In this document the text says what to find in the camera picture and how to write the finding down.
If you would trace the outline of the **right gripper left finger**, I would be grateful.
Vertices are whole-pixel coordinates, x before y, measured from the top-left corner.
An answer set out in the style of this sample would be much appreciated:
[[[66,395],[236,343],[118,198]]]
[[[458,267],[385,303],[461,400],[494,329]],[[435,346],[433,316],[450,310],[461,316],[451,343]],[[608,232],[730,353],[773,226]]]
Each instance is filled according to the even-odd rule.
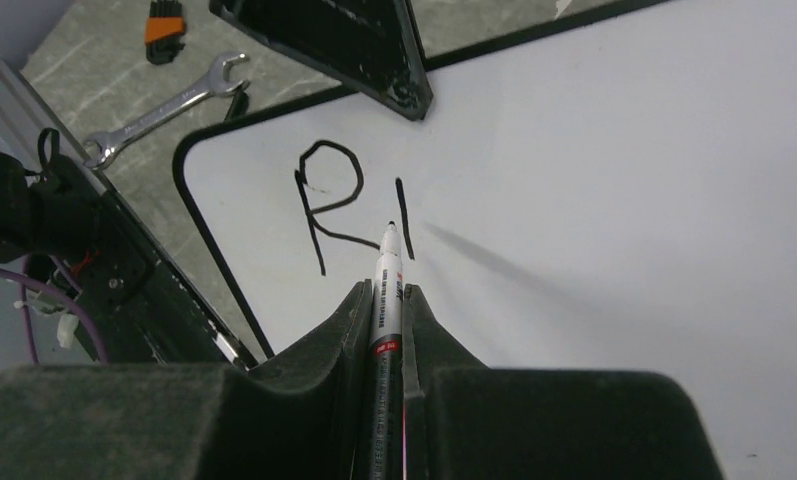
[[[223,363],[0,373],[0,479],[346,479],[369,281],[250,371]]]

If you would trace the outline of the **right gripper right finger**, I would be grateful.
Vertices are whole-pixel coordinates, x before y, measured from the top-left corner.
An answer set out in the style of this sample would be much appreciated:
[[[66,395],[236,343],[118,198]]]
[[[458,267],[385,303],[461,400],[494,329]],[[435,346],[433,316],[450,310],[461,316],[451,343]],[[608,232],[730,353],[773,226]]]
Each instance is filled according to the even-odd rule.
[[[647,371],[484,365],[405,290],[408,479],[719,479],[694,402]]]

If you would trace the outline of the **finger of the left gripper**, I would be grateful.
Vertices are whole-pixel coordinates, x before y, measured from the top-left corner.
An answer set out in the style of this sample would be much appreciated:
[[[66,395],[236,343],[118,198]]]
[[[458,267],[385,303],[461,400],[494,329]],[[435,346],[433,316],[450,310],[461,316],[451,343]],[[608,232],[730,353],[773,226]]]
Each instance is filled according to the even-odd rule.
[[[265,47],[411,120],[433,102],[412,4],[399,0],[215,0],[209,11]]]

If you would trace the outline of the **white whiteboard marker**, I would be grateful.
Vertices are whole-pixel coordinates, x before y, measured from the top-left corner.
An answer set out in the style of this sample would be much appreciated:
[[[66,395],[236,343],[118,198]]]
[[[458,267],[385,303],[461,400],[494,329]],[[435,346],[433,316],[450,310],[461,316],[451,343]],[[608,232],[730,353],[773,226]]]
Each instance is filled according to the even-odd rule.
[[[401,239],[393,221],[386,226],[373,278],[370,346],[374,359],[370,479],[401,477],[402,302]]]

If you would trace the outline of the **white whiteboard black frame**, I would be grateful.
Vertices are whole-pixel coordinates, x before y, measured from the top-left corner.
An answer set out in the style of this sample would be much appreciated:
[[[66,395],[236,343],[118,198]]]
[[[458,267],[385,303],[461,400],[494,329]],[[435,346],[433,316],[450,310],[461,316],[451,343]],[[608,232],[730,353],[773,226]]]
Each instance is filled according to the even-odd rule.
[[[182,142],[269,346],[405,221],[405,281],[484,363],[666,374],[727,477],[797,479],[797,1],[666,1],[431,80],[418,123],[308,97]]]

